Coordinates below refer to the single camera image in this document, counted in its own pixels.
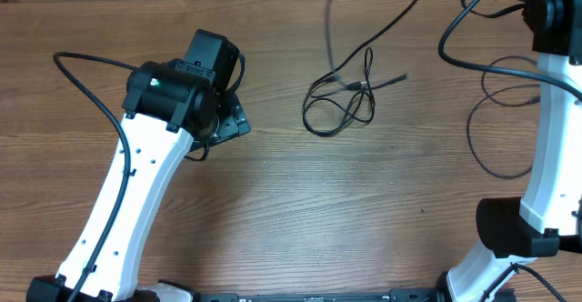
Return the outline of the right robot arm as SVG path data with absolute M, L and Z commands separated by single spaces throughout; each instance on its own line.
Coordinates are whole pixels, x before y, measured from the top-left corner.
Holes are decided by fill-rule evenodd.
M 492 301 L 536 259 L 581 251 L 581 0 L 518 0 L 533 34 L 535 72 L 469 63 L 446 53 L 448 37 L 480 1 L 465 6 L 449 25 L 438 54 L 457 67 L 536 81 L 537 138 L 524 195 L 478 203 L 476 243 L 437 282 L 446 301 Z

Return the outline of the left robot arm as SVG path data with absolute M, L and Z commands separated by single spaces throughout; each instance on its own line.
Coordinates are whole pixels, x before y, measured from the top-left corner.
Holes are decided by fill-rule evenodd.
M 58 69 L 106 115 L 118 133 L 115 156 L 85 228 L 57 272 L 34 277 L 28 301 L 197 301 L 167 280 L 138 283 L 140 261 L 165 191 L 191 152 L 246 135 L 251 126 L 234 70 L 244 55 L 226 37 L 199 29 L 184 58 L 131 67 L 117 119 L 63 65 Z

